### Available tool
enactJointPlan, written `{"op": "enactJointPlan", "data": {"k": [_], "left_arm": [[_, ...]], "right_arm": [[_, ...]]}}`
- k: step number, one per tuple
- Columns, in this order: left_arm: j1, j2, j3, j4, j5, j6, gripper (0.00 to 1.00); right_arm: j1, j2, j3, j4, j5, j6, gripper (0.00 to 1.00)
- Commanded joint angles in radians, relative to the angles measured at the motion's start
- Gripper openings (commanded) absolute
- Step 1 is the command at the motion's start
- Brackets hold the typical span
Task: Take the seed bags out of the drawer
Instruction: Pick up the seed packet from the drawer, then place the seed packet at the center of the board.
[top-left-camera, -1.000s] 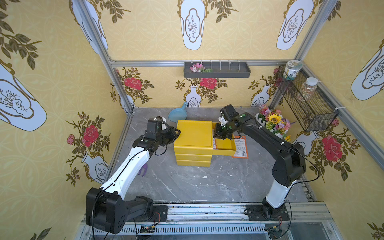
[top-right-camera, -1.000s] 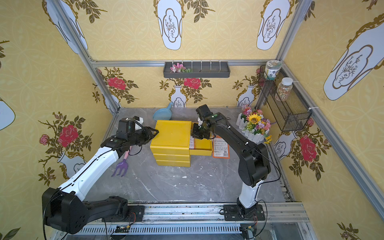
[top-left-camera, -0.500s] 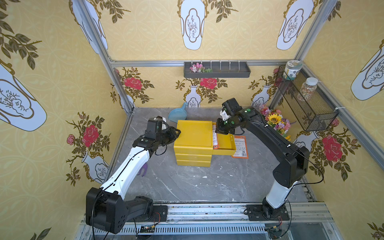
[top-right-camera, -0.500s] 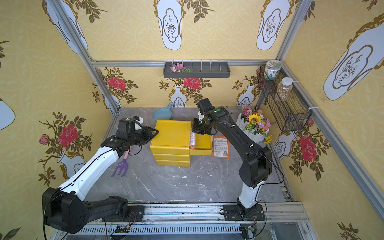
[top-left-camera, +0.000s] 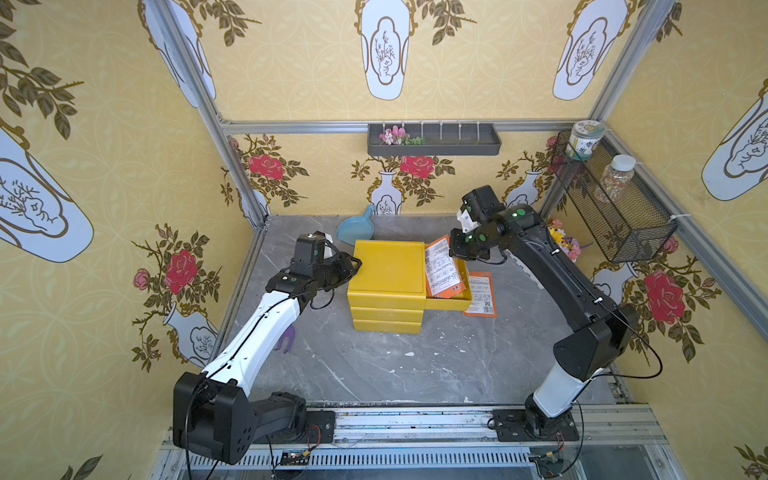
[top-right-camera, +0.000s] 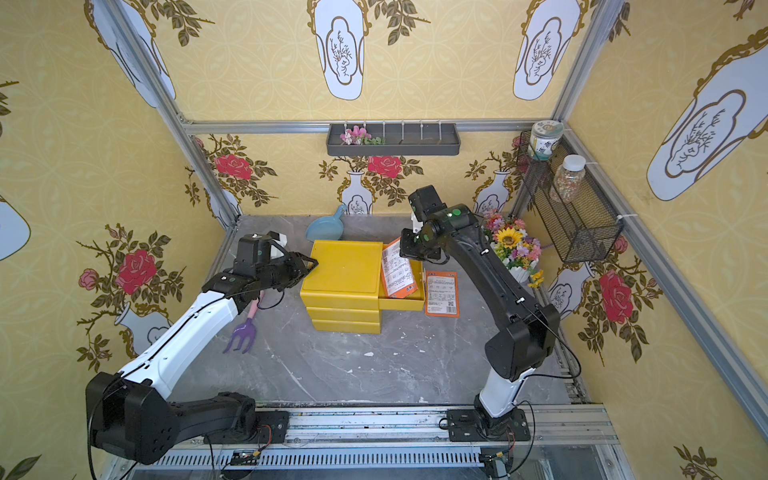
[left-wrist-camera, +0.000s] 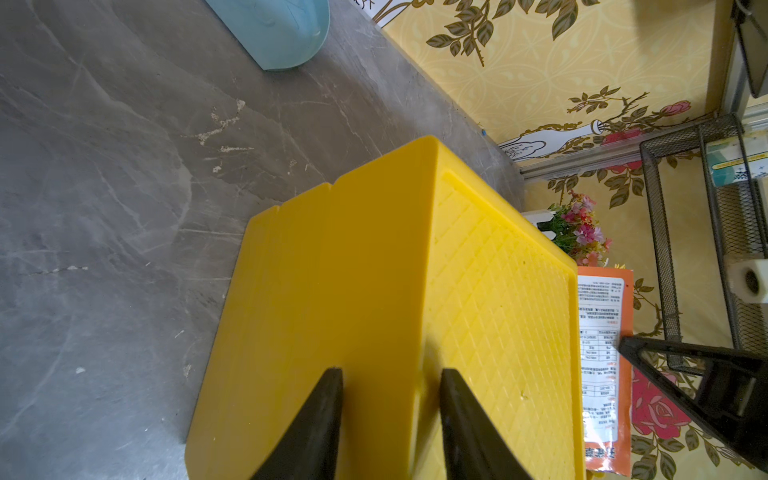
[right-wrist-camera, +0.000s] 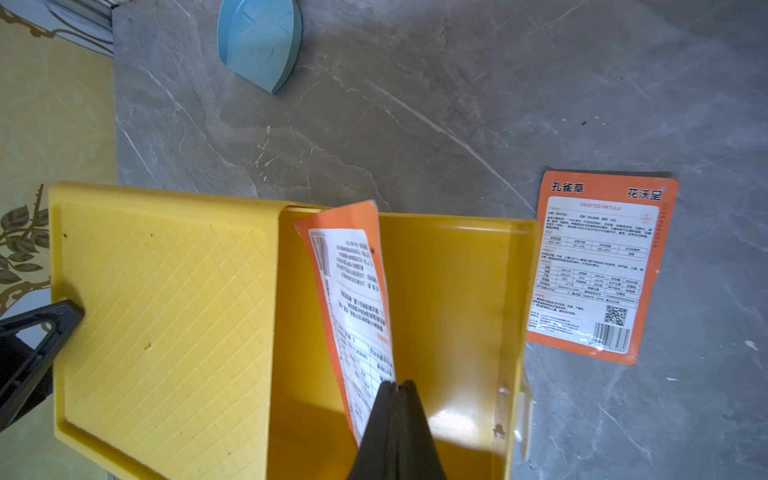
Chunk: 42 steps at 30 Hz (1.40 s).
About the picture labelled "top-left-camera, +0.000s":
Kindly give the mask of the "orange seed bag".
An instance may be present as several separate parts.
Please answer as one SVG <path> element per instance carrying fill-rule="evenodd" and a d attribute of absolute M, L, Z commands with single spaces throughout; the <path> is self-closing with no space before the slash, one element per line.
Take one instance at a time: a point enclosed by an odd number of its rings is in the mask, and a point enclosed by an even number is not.
<path fill-rule="evenodd" d="M 448 236 L 426 246 L 425 272 L 428 296 L 431 298 L 450 299 L 466 290 L 459 267 L 450 256 Z"/>
<path fill-rule="evenodd" d="M 497 309 L 491 273 L 471 272 L 469 274 L 469 288 L 472 302 L 463 314 L 471 317 L 496 318 Z"/>

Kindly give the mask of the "yellow top drawer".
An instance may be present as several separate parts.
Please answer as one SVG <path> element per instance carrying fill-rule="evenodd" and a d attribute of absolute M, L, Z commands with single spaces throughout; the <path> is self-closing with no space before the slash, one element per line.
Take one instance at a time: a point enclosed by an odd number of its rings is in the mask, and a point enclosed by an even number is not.
<path fill-rule="evenodd" d="M 450 298 L 428 296 L 425 300 L 426 310 L 464 312 L 470 307 L 472 303 L 472 292 L 469 285 L 469 270 L 464 260 L 456 259 L 455 263 L 464 290 Z"/>

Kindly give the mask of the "yellow drawer cabinet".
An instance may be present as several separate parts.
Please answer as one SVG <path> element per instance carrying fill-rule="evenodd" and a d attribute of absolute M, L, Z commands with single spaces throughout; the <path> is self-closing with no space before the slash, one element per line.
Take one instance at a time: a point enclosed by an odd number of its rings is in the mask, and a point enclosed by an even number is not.
<path fill-rule="evenodd" d="M 359 240 L 354 256 L 362 261 L 347 292 L 354 329 L 420 334 L 427 296 L 425 245 Z"/>

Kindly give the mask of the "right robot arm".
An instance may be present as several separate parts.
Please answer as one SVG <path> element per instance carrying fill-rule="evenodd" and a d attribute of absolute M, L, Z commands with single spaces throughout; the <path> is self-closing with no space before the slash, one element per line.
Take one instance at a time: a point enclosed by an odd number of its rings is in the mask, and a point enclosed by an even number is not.
<path fill-rule="evenodd" d="M 528 416 L 540 424 L 562 417 L 588 383 L 625 351 L 638 314 L 595 286 L 530 207 L 506 209 L 465 199 L 457 219 L 461 226 L 451 231 L 451 256 L 479 261 L 487 260 L 493 248 L 510 253 L 552 297 L 571 328 L 571 335 L 553 345 L 555 364 L 526 400 Z"/>

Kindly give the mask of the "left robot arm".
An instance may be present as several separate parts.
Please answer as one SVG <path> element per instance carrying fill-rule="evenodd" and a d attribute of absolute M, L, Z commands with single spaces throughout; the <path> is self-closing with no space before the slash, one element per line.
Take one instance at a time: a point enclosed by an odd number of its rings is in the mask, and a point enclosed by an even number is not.
<path fill-rule="evenodd" d="M 173 390 L 173 444 L 187 453 L 234 465 L 250 446 L 306 435 L 306 400 L 275 392 L 251 401 L 259 371 L 282 334 L 318 292 L 349 282 L 362 261 L 336 252 L 328 259 L 294 258 L 275 274 L 246 326 L 198 374 L 184 373 Z"/>

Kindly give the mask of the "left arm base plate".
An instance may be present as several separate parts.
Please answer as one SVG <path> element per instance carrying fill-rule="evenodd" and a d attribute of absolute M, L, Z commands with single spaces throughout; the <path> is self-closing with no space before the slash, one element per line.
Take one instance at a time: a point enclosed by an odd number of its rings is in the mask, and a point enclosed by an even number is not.
<path fill-rule="evenodd" d="M 295 442 L 304 446 L 330 444 L 334 441 L 335 427 L 336 413 L 333 410 L 310 409 Z"/>

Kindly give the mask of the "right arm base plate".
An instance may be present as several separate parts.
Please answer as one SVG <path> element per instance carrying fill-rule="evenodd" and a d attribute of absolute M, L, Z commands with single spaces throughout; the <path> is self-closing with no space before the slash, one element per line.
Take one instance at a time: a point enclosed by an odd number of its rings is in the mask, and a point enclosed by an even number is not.
<path fill-rule="evenodd" d="M 496 409 L 486 427 L 500 442 L 557 442 L 580 439 L 577 423 L 568 410 L 556 418 L 539 415 L 523 408 Z"/>

